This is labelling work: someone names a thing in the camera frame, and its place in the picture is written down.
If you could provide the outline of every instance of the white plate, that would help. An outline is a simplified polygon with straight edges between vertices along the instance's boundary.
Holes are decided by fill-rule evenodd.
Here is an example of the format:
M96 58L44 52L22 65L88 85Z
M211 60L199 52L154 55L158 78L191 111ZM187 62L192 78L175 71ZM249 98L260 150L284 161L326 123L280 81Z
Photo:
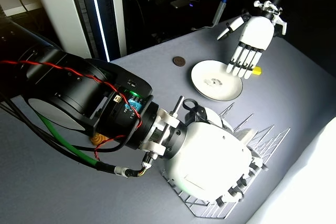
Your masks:
M191 79L199 93L215 101L230 101L243 90L241 78L226 72L227 65L216 60L201 61L193 67Z

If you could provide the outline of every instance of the yellow sponge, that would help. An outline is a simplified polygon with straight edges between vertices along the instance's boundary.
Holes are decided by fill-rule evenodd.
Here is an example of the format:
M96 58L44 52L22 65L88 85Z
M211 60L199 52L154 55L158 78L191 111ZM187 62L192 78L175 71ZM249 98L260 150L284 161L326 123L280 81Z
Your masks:
M261 67L256 66L253 71L252 74L256 74L256 75L261 75Z

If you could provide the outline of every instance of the black cable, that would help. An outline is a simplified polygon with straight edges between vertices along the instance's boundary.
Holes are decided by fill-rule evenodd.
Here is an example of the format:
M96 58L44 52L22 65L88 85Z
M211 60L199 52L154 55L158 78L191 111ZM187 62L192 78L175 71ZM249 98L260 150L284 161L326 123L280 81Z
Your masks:
M35 26L37 27L38 30L40 30L40 26L38 25L36 19L33 17L33 15L28 11L28 9L26 8L25 4L22 2L22 0L19 0L22 7L26 10L26 13L31 17L31 19L33 20Z
M10 114L11 116L13 116L16 119L20 120L21 122L25 123L13 110L11 110L10 108L8 108L7 106L5 106L1 103L0 103L0 109L4 110L5 112ZM54 138L48 132L42 130L41 128L39 128L38 126L36 126L34 124L32 124L32 125L34 126L34 128L37 131L39 131L41 134L43 134L45 138L48 138L49 140L53 141L54 143L56 143L58 145L62 145L56 138ZM80 146L80 145L73 145L73 147L75 147L76 149L78 149L80 151L86 151L86 152L94 152L95 151L95 148L92 148L92 147L86 147L86 146ZM102 153L114 152L114 149L113 148L100 148L100 149L97 149L97 152L102 152Z
M67 150L60 147L58 144L54 143L50 139L46 138L43 134L41 134L40 131L36 130L36 126L22 113L22 111L15 105L14 102L12 102L7 96L2 94L0 92L0 97L4 99L4 101L8 104L8 106L16 113L16 115L19 116L19 118L37 135L39 136L46 144L57 150L58 152L62 153L63 155L71 158L74 161L77 161L78 163L81 163L83 165L89 166L91 168L96 167L94 165L91 165L84 160L82 160L80 157L68 152Z

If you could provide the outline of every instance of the dish rack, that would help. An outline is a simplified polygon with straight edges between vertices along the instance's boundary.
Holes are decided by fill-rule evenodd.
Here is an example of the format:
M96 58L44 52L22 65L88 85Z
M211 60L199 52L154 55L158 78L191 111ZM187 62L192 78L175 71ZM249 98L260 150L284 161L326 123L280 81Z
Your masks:
M234 103L232 103L221 114L219 114L221 119L225 118L233 105ZM234 128L234 132L239 130L252 116L253 114L251 114L244 121L238 124ZM283 142L283 140L290 131L290 128L287 128L286 130L276 135L273 135L273 137L268 137L273 128L274 125L271 125L259 131L255 135L255 137L247 144L247 146L251 150L256 152L264 160L264 164L267 164L269 159L273 156L279 145ZM251 186L255 178L259 175L260 171L261 169L259 169L255 173L250 173L250 177L246 179L247 186L245 187L245 189L242 190L244 194ZM165 170L162 170L161 174L163 178L168 182L168 184L172 187L172 189L176 192L178 197L186 204L187 208L193 213L194 216L198 218L226 219L238 204L238 202L225 202L224 205L220 207L218 206L216 201L209 202L197 199L194 196L191 196L186 192L180 190L176 185L174 185L174 182L167 177Z

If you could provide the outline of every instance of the desk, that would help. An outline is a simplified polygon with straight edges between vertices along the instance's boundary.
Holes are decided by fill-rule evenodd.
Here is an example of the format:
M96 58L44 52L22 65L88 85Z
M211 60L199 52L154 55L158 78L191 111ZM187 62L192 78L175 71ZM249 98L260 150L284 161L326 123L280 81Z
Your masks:
M241 30L216 41L225 23L203 29L114 61L145 79L154 101L171 110L180 95L222 112L232 102L201 96L190 82L191 68L202 60L228 62ZM186 65L173 64L182 56ZM275 124L276 134L292 130L227 220L197 219L159 173L156 162L145 176L124 179L83 167L53 151L26 126L0 111L0 222L1 223L228 223L244 224L276 187L320 129L335 116L336 79L285 40L274 38L262 56L261 76L243 80L243 92L227 116L236 126L262 130ZM34 122L36 116L20 98L14 101ZM183 119L181 109L179 118ZM87 137L60 130L74 144ZM141 151L123 148L100 154L105 162L138 168Z

